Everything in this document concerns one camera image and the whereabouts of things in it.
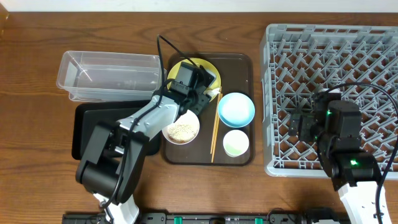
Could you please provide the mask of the white tissue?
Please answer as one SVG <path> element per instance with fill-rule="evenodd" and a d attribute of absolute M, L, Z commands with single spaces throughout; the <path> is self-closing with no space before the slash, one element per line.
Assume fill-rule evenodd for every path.
<path fill-rule="evenodd" d="M 206 91 L 205 91 L 205 94 L 208 95 L 208 96 L 210 96 L 210 97 L 215 97 L 215 96 L 217 96 L 219 93 L 220 93 L 220 88 L 215 88 L 215 89 L 212 89 L 212 90 L 206 90 Z"/>

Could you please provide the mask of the white rice bowl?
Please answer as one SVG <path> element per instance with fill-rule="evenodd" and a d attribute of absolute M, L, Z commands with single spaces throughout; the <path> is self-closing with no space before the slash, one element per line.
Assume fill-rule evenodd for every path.
<path fill-rule="evenodd" d="M 187 144 L 193 141 L 200 130 L 200 122 L 197 115 L 188 110 L 181 115 L 174 123 L 166 126 L 162 134 L 172 144 Z"/>

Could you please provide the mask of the light blue bowl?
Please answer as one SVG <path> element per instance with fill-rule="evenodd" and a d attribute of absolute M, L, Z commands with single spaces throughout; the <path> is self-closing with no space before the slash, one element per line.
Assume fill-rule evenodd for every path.
<path fill-rule="evenodd" d="M 255 112 L 252 99 L 243 93 L 228 93 L 218 104 L 218 116 L 230 128 L 247 126 L 254 119 Z"/>

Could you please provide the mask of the white green cup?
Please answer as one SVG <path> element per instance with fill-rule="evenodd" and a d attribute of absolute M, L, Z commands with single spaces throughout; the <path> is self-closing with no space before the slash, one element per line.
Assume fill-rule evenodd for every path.
<path fill-rule="evenodd" d="M 245 132 L 234 129 L 225 134 L 223 148 L 229 157 L 241 156 L 249 149 L 249 138 Z"/>

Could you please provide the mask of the pile of rice grains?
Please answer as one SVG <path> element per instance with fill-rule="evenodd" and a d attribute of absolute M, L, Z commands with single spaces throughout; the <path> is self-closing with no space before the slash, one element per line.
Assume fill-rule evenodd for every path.
<path fill-rule="evenodd" d="M 183 144 L 194 139 L 198 129 L 195 123 L 175 123 L 167 127 L 167 135 L 173 142 Z"/>

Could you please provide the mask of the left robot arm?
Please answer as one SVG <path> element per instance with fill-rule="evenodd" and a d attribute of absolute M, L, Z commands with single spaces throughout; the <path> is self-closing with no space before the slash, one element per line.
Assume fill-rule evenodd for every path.
<path fill-rule="evenodd" d="M 187 112 L 200 114 L 220 73 L 195 62 L 181 62 L 176 77 L 162 80 L 143 108 L 113 124 L 100 122 L 85 147 L 76 181 L 99 200 L 107 223 L 135 223 L 139 209 L 133 192 L 148 144 Z"/>

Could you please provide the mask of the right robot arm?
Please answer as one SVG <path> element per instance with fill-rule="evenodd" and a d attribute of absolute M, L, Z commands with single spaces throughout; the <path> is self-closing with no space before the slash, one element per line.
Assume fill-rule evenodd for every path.
<path fill-rule="evenodd" d="M 390 223 L 381 170 L 361 147 L 359 106 L 343 100 L 339 90 L 322 89 L 312 100 L 312 113 L 291 113 L 288 134 L 316 145 L 321 167 L 351 223 Z"/>

